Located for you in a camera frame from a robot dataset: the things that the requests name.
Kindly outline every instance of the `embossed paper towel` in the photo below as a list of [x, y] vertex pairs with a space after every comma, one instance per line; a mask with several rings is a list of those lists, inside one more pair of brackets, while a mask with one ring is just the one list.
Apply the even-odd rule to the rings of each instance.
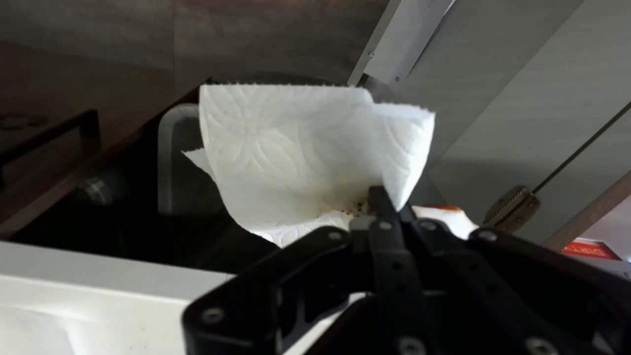
[[433, 114], [352, 87], [204, 85], [198, 126], [202, 150], [187, 156], [232, 219], [285, 246], [321, 225], [346, 229], [370, 185], [400, 209], [425, 165]]

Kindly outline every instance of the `paper towel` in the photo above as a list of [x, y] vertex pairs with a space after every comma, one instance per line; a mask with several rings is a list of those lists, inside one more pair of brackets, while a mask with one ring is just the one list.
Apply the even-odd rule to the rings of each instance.
[[285, 246], [321, 225], [346, 229], [370, 185], [400, 209], [425, 165], [433, 114], [352, 87], [204, 85], [198, 126], [202, 150], [187, 158], [240, 227]]

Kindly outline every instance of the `red object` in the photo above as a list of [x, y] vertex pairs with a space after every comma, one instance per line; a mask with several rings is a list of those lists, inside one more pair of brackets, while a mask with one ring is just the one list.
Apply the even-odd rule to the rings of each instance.
[[563, 252], [591, 258], [620, 260], [605, 242], [591, 238], [575, 238], [563, 246]]

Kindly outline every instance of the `screw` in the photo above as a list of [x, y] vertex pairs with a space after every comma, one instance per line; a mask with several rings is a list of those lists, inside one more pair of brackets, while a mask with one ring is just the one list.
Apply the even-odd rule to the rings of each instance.
[[490, 240], [490, 242], [496, 240], [496, 234], [490, 231], [480, 231], [480, 233], [477, 233], [477, 236], [482, 240]]
[[378, 229], [390, 231], [390, 229], [392, 229], [392, 223], [380, 221], [380, 223], [378, 223]]
[[400, 355], [425, 355], [425, 345], [415, 337], [400, 337], [398, 339]]
[[208, 307], [208, 309], [204, 309], [202, 313], [200, 313], [200, 319], [204, 321], [204, 323], [218, 323], [220, 319], [222, 319], [222, 309], [220, 307]]
[[530, 355], [557, 355], [557, 349], [542, 337], [528, 337], [526, 349]]
[[425, 229], [425, 231], [435, 231], [437, 229], [435, 223], [429, 223], [429, 221], [421, 221], [419, 227]]

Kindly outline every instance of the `white paper towel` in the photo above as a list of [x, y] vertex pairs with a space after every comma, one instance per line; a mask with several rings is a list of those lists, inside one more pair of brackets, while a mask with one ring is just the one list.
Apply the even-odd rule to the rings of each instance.
[[202, 150], [187, 158], [240, 227], [285, 246], [321, 225], [346, 229], [370, 185], [400, 209], [425, 165], [433, 114], [352, 87], [204, 85], [198, 126]]

